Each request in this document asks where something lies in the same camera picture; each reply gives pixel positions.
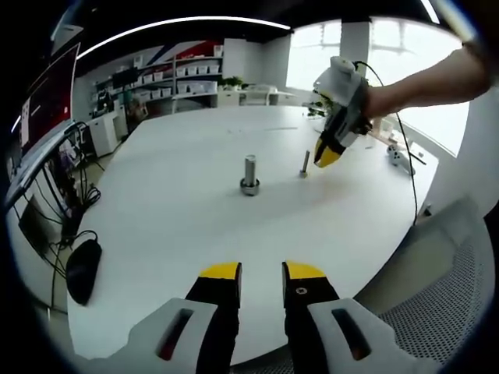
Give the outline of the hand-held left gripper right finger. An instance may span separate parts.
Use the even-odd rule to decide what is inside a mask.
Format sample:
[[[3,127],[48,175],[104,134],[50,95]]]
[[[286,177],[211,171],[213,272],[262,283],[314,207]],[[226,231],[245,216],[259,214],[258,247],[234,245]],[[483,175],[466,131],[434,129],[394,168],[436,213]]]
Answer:
[[[284,261],[285,334],[296,373],[427,373],[429,362],[402,350],[394,330],[326,275]]]

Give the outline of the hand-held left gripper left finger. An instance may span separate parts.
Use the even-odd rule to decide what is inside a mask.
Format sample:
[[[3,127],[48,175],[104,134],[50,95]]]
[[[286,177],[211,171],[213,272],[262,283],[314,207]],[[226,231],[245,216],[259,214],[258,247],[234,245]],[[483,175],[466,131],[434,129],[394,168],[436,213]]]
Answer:
[[[172,298],[129,332],[126,345],[90,360],[91,373],[227,373],[239,332],[241,265],[203,270],[185,298]]]

